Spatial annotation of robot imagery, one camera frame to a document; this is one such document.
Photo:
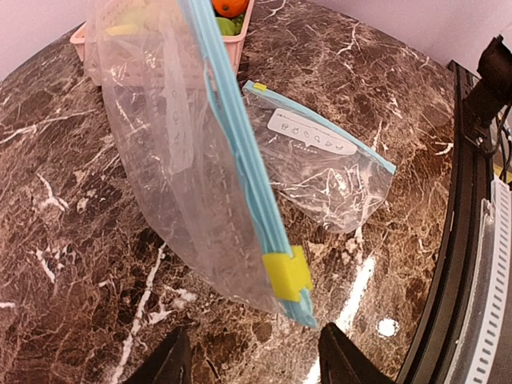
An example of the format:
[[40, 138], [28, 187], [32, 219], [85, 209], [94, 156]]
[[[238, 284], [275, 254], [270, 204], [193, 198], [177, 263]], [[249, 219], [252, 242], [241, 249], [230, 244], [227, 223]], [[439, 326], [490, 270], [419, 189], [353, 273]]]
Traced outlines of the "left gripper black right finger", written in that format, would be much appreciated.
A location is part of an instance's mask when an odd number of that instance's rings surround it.
[[321, 384], [394, 384], [333, 322], [322, 328], [318, 352]]

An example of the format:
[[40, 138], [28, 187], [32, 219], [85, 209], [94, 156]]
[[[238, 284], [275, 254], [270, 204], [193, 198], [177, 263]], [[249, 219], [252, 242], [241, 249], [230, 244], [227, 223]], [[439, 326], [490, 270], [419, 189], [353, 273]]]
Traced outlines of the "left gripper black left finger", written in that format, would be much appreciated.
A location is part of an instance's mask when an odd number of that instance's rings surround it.
[[125, 384], [191, 384], [192, 351], [183, 328], [173, 329]]

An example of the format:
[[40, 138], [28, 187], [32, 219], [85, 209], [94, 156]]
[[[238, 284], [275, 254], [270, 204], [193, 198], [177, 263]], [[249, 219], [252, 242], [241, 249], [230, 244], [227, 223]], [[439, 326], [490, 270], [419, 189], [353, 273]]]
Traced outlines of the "clear zip bag yellow slider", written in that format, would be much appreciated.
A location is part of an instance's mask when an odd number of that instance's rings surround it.
[[84, 64], [150, 227], [221, 295], [316, 326], [210, 2], [90, 1]]

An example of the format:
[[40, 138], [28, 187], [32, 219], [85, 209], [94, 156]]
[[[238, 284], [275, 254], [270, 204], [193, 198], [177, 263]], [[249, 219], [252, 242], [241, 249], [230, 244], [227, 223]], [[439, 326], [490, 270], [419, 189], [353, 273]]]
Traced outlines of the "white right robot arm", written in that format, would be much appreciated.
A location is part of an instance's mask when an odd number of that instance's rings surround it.
[[504, 107], [511, 104], [511, 52], [500, 34], [492, 38], [478, 62], [480, 80], [465, 98], [483, 125], [488, 126]]

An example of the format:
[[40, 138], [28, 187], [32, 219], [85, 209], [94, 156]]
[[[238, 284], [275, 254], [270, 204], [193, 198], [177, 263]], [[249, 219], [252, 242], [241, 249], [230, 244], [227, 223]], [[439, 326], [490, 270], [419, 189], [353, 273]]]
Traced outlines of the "clear zip bag on table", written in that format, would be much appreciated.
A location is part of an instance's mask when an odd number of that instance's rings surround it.
[[243, 101], [270, 183], [325, 229], [347, 234], [387, 198], [396, 166], [320, 114], [258, 82]]

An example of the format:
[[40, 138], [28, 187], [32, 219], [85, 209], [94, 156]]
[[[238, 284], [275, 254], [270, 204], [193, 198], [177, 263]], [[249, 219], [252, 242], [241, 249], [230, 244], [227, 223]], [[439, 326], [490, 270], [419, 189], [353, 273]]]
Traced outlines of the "green orange toy mango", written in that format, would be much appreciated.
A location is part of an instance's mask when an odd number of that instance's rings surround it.
[[249, 0], [213, 0], [212, 6], [219, 16], [236, 18], [247, 10], [249, 2]]

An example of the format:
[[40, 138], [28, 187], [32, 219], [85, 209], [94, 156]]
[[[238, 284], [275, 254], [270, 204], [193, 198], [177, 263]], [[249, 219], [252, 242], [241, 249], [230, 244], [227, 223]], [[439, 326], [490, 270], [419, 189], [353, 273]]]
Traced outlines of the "black front frame rail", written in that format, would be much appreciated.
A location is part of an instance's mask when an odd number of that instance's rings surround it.
[[396, 378], [398, 383], [443, 383], [469, 304], [477, 259], [480, 206], [493, 177], [490, 131], [470, 116], [464, 98], [474, 76], [450, 62], [454, 75], [454, 153], [450, 196], [437, 265], [418, 328]]

